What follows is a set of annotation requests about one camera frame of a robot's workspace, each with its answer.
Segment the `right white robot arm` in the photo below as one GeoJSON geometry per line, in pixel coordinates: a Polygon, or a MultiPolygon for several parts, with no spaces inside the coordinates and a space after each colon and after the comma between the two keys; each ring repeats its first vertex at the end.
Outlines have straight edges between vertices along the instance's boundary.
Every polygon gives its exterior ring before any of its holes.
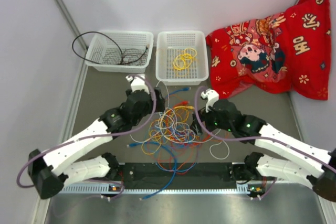
{"type": "Polygon", "coordinates": [[[335,201],[335,151],[323,150],[297,140],[265,120],[242,114],[228,100],[218,100],[196,109],[196,126],[207,133],[215,129],[230,132],[234,139],[269,150],[279,159],[263,153],[245,158],[245,174],[252,180],[274,177],[304,185],[318,196],[335,201]]]}

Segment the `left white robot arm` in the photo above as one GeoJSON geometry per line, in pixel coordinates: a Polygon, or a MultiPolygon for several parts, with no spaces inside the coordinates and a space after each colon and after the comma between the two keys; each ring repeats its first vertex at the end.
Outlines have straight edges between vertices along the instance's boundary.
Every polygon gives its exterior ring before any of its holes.
{"type": "Polygon", "coordinates": [[[103,153],[86,161],[80,158],[100,145],[139,130],[144,117],[162,112],[165,105],[158,87],[150,92],[141,86],[127,90],[126,94],[125,102],[105,111],[69,140],[45,151],[35,149],[29,153],[27,173],[40,199],[52,198],[66,186],[85,180],[117,178],[119,163],[113,154],[103,153]]]}

